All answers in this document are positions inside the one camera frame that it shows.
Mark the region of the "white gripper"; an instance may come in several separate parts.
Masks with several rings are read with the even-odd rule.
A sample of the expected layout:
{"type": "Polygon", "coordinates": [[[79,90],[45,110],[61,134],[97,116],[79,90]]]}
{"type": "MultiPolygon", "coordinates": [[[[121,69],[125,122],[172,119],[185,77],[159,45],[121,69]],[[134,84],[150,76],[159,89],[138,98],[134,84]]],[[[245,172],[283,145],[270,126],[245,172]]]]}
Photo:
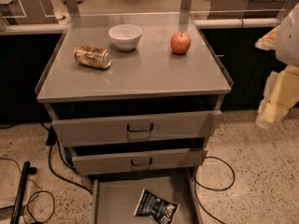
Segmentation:
{"type": "MultiPolygon", "coordinates": [[[[280,26],[276,26],[255,43],[257,49],[275,50],[280,26]]],[[[263,90],[256,124],[268,129],[282,121],[299,102],[299,67],[288,65],[283,71],[271,72],[263,90]]]]}

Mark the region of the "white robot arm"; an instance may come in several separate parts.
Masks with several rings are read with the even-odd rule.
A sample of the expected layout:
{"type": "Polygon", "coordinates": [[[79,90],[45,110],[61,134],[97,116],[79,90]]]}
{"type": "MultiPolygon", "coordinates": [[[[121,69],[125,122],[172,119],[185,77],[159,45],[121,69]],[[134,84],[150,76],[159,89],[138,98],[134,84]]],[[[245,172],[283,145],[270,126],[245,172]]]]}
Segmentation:
{"type": "Polygon", "coordinates": [[[286,64],[283,71],[270,73],[258,108],[256,124],[268,129],[282,121],[299,102],[299,4],[255,47],[273,50],[276,58],[286,64]]]}

